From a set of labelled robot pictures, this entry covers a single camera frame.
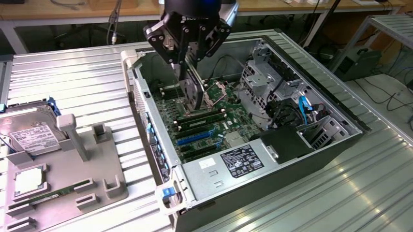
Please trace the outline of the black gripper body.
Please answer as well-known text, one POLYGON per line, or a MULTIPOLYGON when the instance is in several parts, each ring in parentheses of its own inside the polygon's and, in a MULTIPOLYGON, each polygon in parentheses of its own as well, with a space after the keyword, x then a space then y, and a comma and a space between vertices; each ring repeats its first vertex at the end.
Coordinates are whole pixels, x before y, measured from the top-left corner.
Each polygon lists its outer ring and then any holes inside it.
POLYGON ((194 19, 219 20, 219 11, 226 0, 165 0, 160 20, 167 15, 177 14, 194 19))

